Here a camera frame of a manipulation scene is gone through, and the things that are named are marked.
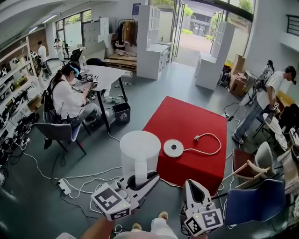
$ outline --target building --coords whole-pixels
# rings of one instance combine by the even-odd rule
[[[182,29],[187,29],[195,35],[211,35],[211,22],[215,13],[221,11],[220,8],[185,0],[184,3],[194,12],[191,16],[184,16]]]

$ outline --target poster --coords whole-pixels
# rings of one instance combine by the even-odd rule
[[[141,3],[133,3],[133,9],[132,9],[132,15],[138,15],[139,14],[139,6]]]

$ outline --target white shirt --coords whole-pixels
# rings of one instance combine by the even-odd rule
[[[174,239],[171,236],[161,236],[150,232],[122,232],[114,239]]]
[[[41,56],[41,59],[43,62],[45,62],[47,60],[47,50],[44,46],[40,46],[40,48],[38,49],[38,55]]]
[[[267,88],[269,86],[273,88],[272,99],[274,99],[277,96],[283,80],[284,80],[284,73],[282,71],[276,71],[266,83]],[[270,104],[268,93],[264,90],[261,90],[260,92],[257,93],[256,99],[262,109],[265,109],[267,105]]]
[[[83,98],[83,94],[72,91],[64,75],[61,79],[64,81],[55,86],[52,94],[54,108],[63,120],[67,119],[68,115],[70,118],[75,118],[83,112],[82,105],[86,103],[86,99]]]

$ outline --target sneaker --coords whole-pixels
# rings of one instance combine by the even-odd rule
[[[243,143],[244,143],[243,139],[237,139],[237,137],[236,137],[235,134],[232,135],[232,139],[233,139],[234,141],[238,142],[239,144],[243,144]]]
[[[158,218],[163,218],[165,221],[168,220],[168,213],[163,211],[159,214]]]
[[[139,223],[134,223],[133,226],[132,226],[132,230],[133,229],[138,229],[138,230],[142,231],[142,227]]]

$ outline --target ceiling light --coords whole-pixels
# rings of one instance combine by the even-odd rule
[[[37,29],[37,27],[35,27],[35,28],[33,28],[33,29],[31,29],[28,33],[31,33],[31,32],[33,32],[35,29]]]
[[[47,21],[51,20],[52,18],[54,18],[54,17],[56,17],[56,16],[57,16],[57,14],[54,14],[53,16],[49,17],[48,19],[44,20],[44,21],[42,22],[42,24],[46,23]]]

